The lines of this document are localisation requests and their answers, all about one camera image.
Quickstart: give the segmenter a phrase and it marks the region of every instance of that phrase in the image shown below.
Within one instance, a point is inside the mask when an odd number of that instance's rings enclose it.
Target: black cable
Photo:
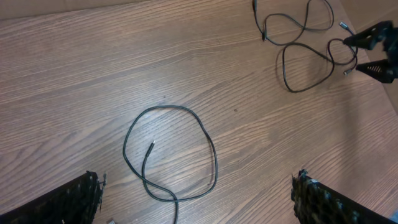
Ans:
[[[307,8],[306,8],[306,11],[305,11],[304,25],[301,25],[297,20],[295,20],[293,17],[289,16],[288,14],[284,14],[284,13],[273,13],[273,14],[269,14],[269,15],[265,18],[265,20],[264,20],[264,30],[262,30],[261,27],[260,27],[260,25],[259,25],[259,23],[258,23],[258,19],[257,19],[257,0],[253,0],[254,19],[256,20],[257,27],[258,27],[258,29],[259,29],[261,35],[262,35],[262,40],[263,40],[263,41],[269,40],[269,42],[271,42],[271,43],[273,43],[273,44],[275,44],[275,45],[278,45],[278,46],[285,46],[284,49],[283,49],[283,52],[282,52],[282,67],[283,67],[283,74],[284,74],[284,83],[285,83],[285,86],[286,86],[286,88],[288,89],[288,91],[290,91],[290,92],[292,92],[292,93],[300,93],[300,92],[309,90],[309,89],[311,89],[311,88],[313,88],[313,87],[315,87],[315,86],[321,84],[322,82],[324,82],[326,79],[328,79],[328,78],[331,76],[331,74],[333,73],[333,71],[334,71],[334,69],[335,69],[335,65],[348,65],[348,64],[350,64],[351,62],[353,62],[353,61],[355,60],[354,65],[353,65],[350,69],[347,69],[347,70],[344,71],[344,74],[347,75],[347,74],[348,74],[349,72],[351,72],[351,71],[356,67],[356,65],[358,64],[358,57],[357,57],[358,48],[356,48],[356,50],[353,50],[351,47],[349,48],[349,49],[351,50],[351,52],[353,53],[353,58],[352,58],[351,60],[349,60],[348,62],[336,62],[336,61],[334,61],[334,59],[333,59],[333,57],[332,57],[332,55],[331,55],[331,51],[330,51],[330,44],[331,44],[333,41],[336,41],[336,40],[337,40],[337,41],[343,42],[342,39],[331,39],[331,40],[329,40],[328,45],[327,45],[327,51],[328,51],[328,54],[329,54],[330,58],[328,58],[326,55],[322,54],[321,52],[319,52],[319,51],[313,49],[312,47],[308,46],[307,44],[302,44],[302,43],[296,43],[296,42],[295,42],[296,40],[298,40],[298,39],[301,37],[301,35],[304,33],[305,30],[308,30],[308,31],[326,31],[326,30],[328,30],[328,29],[330,29],[330,28],[333,27],[333,24],[334,24],[334,22],[335,22],[335,13],[333,12],[333,8],[332,8],[332,6],[330,5],[330,3],[329,3],[327,0],[324,0],[324,1],[326,2],[327,6],[328,6],[328,8],[330,9],[330,12],[331,12],[331,22],[330,22],[330,25],[329,25],[327,28],[324,28],[324,29],[314,29],[314,28],[308,28],[308,27],[307,27],[308,12],[309,12],[310,2],[311,2],[311,0],[308,0]],[[284,17],[290,19],[291,21],[293,21],[296,25],[298,25],[298,26],[301,28],[301,31],[300,31],[299,35],[298,35],[294,40],[292,40],[292,41],[290,41],[290,42],[288,42],[288,43],[284,43],[284,44],[277,43],[277,42],[273,41],[272,39],[270,39],[270,38],[267,36],[267,20],[268,20],[268,18],[270,18],[271,16],[284,16]],[[344,28],[345,30],[347,30],[351,35],[354,35],[353,31],[352,31],[345,23],[340,22],[340,26],[341,26],[342,28]],[[289,87],[289,85],[288,85],[288,83],[287,83],[287,78],[286,78],[285,51],[286,51],[286,49],[287,49],[288,47],[293,46],[293,45],[300,46],[300,47],[305,47],[305,48],[311,50],[312,52],[316,53],[316,54],[319,55],[320,57],[324,58],[324,59],[327,60],[328,62],[330,62],[330,63],[332,64],[332,69],[331,69],[330,73],[329,73],[325,78],[321,79],[320,81],[316,82],[315,84],[313,84],[313,85],[311,85],[311,86],[309,86],[309,87],[306,87],[306,88],[301,89],[301,90],[293,90],[293,89],[291,89],[291,87]]]
[[[174,194],[171,190],[168,190],[168,189],[166,189],[166,188],[164,188],[164,187],[161,187],[161,186],[159,186],[159,185],[157,185],[157,184],[154,184],[154,183],[152,183],[151,181],[149,181],[149,180],[147,180],[147,179],[145,178],[145,165],[146,165],[146,162],[147,162],[147,159],[148,159],[148,157],[149,157],[150,152],[152,152],[152,149],[153,149],[154,146],[155,146],[155,142],[152,142],[152,143],[150,144],[150,146],[149,146],[149,148],[148,148],[148,151],[147,151],[146,154],[145,154],[144,162],[142,163],[142,175],[140,175],[140,174],[135,170],[135,168],[133,168],[133,166],[131,165],[129,159],[127,158],[127,156],[126,156],[127,140],[129,139],[131,130],[132,130],[132,128],[134,127],[134,125],[136,125],[136,123],[137,123],[137,121],[139,120],[139,118],[141,118],[141,117],[142,117],[144,114],[146,114],[147,112],[152,111],[152,110],[156,110],[156,109],[161,109],[161,108],[172,108],[172,109],[178,109],[178,110],[185,110],[185,111],[188,111],[190,114],[192,114],[192,115],[196,118],[196,120],[198,121],[198,123],[199,123],[199,125],[200,125],[200,127],[201,127],[201,130],[203,131],[203,133],[205,133],[205,136],[206,136],[207,140],[209,141],[209,143],[210,143],[210,145],[211,145],[211,148],[212,148],[212,150],[213,150],[214,161],[215,161],[215,163],[214,163],[214,164],[215,164],[215,179],[214,179],[213,185],[212,185],[205,193],[202,193],[202,194],[197,195],[197,196],[189,197],[189,198],[177,199],[177,196],[175,196],[175,194]],[[130,167],[130,169],[132,170],[132,172],[133,172],[138,178],[140,178],[140,179],[142,180],[142,183],[144,184],[145,191],[149,194],[149,196],[151,196],[152,198],[154,198],[154,199],[156,199],[156,200],[158,200],[158,201],[161,201],[161,202],[174,202],[174,203],[175,203],[175,216],[174,216],[174,223],[175,223],[175,224],[177,224],[177,219],[178,219],[178,203],[179,203],[179,202],[185,202],[185,201],[187,201],[187,200],[193,200],[193,199],[196,199],[196,198],[203,197],[203,196],[207,195],[208,193],[210,193],[210,192],[214,189],[214,187],[216,186],[216,183],[217,183],[217,179],[218,179],[218,163],[217,163],[216,149],[215,149],[215,147],[214,147],[213,141],[211,140],[209,134],[207,133],[205,127],[203,126],[203,123],[200,121],[198,115],[195,114],[192,110],[190,110],[190,109],[188,109],[188,108],[186,108],[186,107],[183,107],[183,106],[175,106],[175,105],[154,106],[154,107],[151,107],[151,108],[148,108],[148,109],[144,110],[140,115],[138,115],[138,117],[134,120],[134,122],[133,122],[132,125],[130,126],[129,131],[128,131],[127,134],[126,134],[126,138],[124,139],[124,144],[123,144],[123,157],[124,157],[124,160],[127,162],[127,165],[128,165],[128,166]],[[160,190],[163,190],[163,191],[169,193],[169,194],[173,197],[173,199],[172,199],[172,200],[171,200],[171,199],[162,199],[162,198],[159,198],[159,197],[153,195],[152,192],[150,192],[150,190],[148,189],[148,185],[147,185],[147,184],[149,184],[149,185],[151,185],[151,186],[153,186],[153,187],[156,187],[156,188],[158,188],[158,189],[160,189]]]

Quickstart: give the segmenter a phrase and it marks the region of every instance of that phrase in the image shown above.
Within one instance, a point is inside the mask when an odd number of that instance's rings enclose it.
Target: wire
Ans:
[[[264,20],[264,30],[263,30],[263,29],[261,29],[261,27],[260,27],[260,25],[259,25],[259,22],[258,22],[258,18],[257,18],[257,0],[253,0],[254,19],[256,20],[256,25],[257,25],[257,27],[258,27],[258,29],[259,29],[261,35],[262,35],[262,40],[263,40],[263,41],[268,40],[269,42],[271,42],[272,44],[275,44],[275,45],[277,45],[277,46],[285,46],[284,49],[283,49],[283,52],[282,52],[283,76],[284,76],[284,83],[285,83],[285,86],[286,86],[286,88],[288,89],[288,91],[290,91],[291,93],[301,93],[301,92],[307,91],[307,90],[309,90],[309,89],[311,89],[311,88],[313,88],[313,87],[315,87],[315,86],[321,84],[322,82],[324,82],[326,79],[328,79],[328,78],[331,76],[331,74],[333,73],[333,71],[334,71],[336,65],[341,65],[341,66],[343,66],[343,65],[348,65],[348,64],[350,64],[351,62],[355,61],[355,62],[354,62],[354,65],[353,65],[350,69],[347,69],[347,70],[344,71],[344,74],[347,75],[347,74],[349,74],[349,72],[351,72],[351,71],[356,67],[356,65],[358,64],[358,56],[357,56],[357,54],[358,54],[358,48],[356,48],[356,50],[353,50],[351,47],[349,47],[349,49],[350,49],[351,52],[353,53],[353,58],[352,58],[351,60],[349,60],[348,62],[336,62],[336,61],[333,59],[333,56],[332,56],[331,50],[330,50],[330,44],[331,44],[333,41],[341,41],[341,42],[343,42],[342,39],[331,39],[331,40],[329,40],[329,42],[328,42],[328,44],[327,44],[327,51],[328,51],[328,54],[329,54],[330,58],[328,58],[328,56],[322,54],[321,52],[319,52],[319,51],[313,49],[312,47],[310,47],[310,46],[307,45],[307,44],[302,44],[302,43],[297,43],[297,42],[296,42],[296,40],[298,40],[298,39],[302,36],[302,34],[304,33],[305,30],[313,31],[313,32],[316,32],[316,31],[326,31],[326,30],[329,30],[330,28],[333,27],[333,24],[334,24],[334,22],[335,22],[335,13],[333,12],[333,8],[332,8],[332,6],[330,5],[330,3],[329,3],[327,0],[324,0],[324,1],[326,2],[326,5],[328,6],[328,8],[330,9],[330,12],[331,12],[331,22],[330,22],[330,25],[329,25],[327,28],[324,28],[324,29],[314,29],[314,28],[308,28],[308,27],[307,27],[308,12],[309,12],[309,7],[310,7],[310,3],[311,3],[311,0],[308,0],[307,8],[306,8],[306,11],[305,11],[305,18],[304,18],[304,24],[303,24],[303,25],[301,25],[301,23],[299,23],[297,20],[295,20],[293,17],[289,16],[288,14],[284,14],[284,13],[273,13],[273,14],[269,14],[269,15],[265,18],[265,20]],[[267,20],[268,20],[268,18],[270,18],[271,16],[284,16],[284,17],[290,19],[291,21],[293,21],[296,25],[298,25],[298,26],[301,28],[301,31],[300,31],[299,35],[298,35],[294,40],[292,40],[292,41],[290,41],[290,42],[287,42],[287,43],[283,43],[283,44],[277,43],[277,42],[273,41],[272,39],[270,39],[270,38],[268,37],[268,35],[267,35]],[[354,32],[353,32],[344,22],[340,22],[340,26],[341,26],[343,29],[347,30],[351,35],[354,35]],[[330,63],[332,64],[332,68],[331,68],[330,73],[329,73],[325,78],[322,78],[320,81],[316,82],[315,84],[313,84],[313,85],[311,85],[311,86],[309,86],[309,87],[303,88],[303,89],[301,89],[301,90],[293,90],[293,89],[291,89],[291,87],[290,87],[289,84],[287,83],[287,78],[286,78],[285,52],[286,52],[286,49],[287,49],[288,47],[294,46],[294,45],[295,45],[295,46],[300,46],[300,47],[305,47],[305,48],[311,50],[312,52],[316,53],[317,55],[319,55],[321,58],[324,58],[325,60],[327,60],[328,62],[330,62]]]
[[[127,155],[126,155],[127,140],[129,139],[131,130],[133,129],[134,125],[136,125],[136,123],[137,123],[137,121],[139,120],[139,118],[141,118],[141,117],[142,117],[144,114],[146,114],[147,112],[150,112],[150,111],[156,110],[156,109],[162,109],[162,108],[168,108],[168,109],[172,108],[172,109],[178,109],[178,110],[185,110],[185,111],[188,111],[188,112],[189,112],[191,115],[193,115],[193,116],[195,117],[195,119],[198,121],[198,123],[199,123],[199,125],[200,125],[200,127],[201,127],[201,130],[203,131],[203,133],[205,133],[205,136],[206,136],[207,140],[209,141],[209,143],[210,143],[210,145],[211,145],[211,148],[212,148],[213,154],[214,154],[215,179],[214,179],[213,185],[212,185],[206,192],[204,192],[204,193],[202,193],[202,194],[200,194],[200,195],[193,196],[193,197],[188,197],[188,198],[183,198],[183,199],[177,199],[177,196],[176,196],[171,190],[168,190],[168,189],[166,189],[166,188],[164,188],[164,187],[161,187],[161,186],[159,186],[159,185],[157,185],[157,184],[154,184],[154,183],[152,183],[151,181],[149,181],[149,180],[147,180],[147,179],[145,178],[145,165],[146,165],[147,159],[148,159],[148,157],[149,157],[149,154],[152,152],[152,150],[153,150],[153,148],[154,148],[154,146],[155,146],[155,141],[152,142],[152,143],[150,144],[150,146],[149,146],[149,148],[148,148],[148,150],[147,150],[147,152],[146,152],[146,154],[145,154],[145,158],[144,158],[144,161],[143,161],[143,163],[142,163],[142,175],[140,175],[140,174],[137,172],[137,170],[135,170],[135,168],[131,165],[129,159],[127,158]],[[174,202],[174,203],[175,203],[174,224],[177,224],[177,220],[178,220],[178,203],[179,203],[179,202],[185,202],[185,201],[188,201],[188,200],[193,200],[193,199],[200,198],[200,197],[203,197],[203,196],[207,195],[208,193],[210,193],[210,192],[214,189],[214,187],[216,187],[216,183],[217,183],[217,180],[218,180],[218,162],[217,162],[216,149],[215,149],[215,147],[214,147],[213,141],[211,140],[209,134],[207,133],[205,127],[203,126],[203,123],[200,121],[198,115],[195,114],[192,110],[190,110],[190,109],[188,109],[188,108],[186,108],[186,107],[183,107],[183,106],[175,106],[175,105],[154,106],[154,107],[151,107],[151,108],[148,108],[148,109],[144,110],[140,115],[138,115],[138,117],[137,117],[137,118],[134,120],[134,122],[131,124],[131,126],[130,126],[130,128],[129,128],[129,131],[128,131],[127,134],[126,134],[126,138],[124,139],[124,144],[123,144],[123,157],[124,157],[124,160],[126,161],[127,165],[128,165],[128,166],[130,167],[130,169],[132,170],[132,172],[133,172],[138,178],[140,178],[140,179],[142,180],[142,183],[144,184],[145,191],[149,194],[149,196],[151,196],[152,198],[154,198],[154,199],[156,199],[156,200],[158,200],[158,201],[161,201],[161,202]],[[163,191],[169,193],[169,194],[173,197],[173,199],[172,199],[172,200],[171,200],[171,199],[163,199],[163,198],[159,198],[159,197],[153,195],[152,192],[148,189],[148,184],[151,185],[151,186],[153,186],[153,187],[156,187],[156,188],[158,188],[158,189],[160,189],[160,190],[163,190]]]

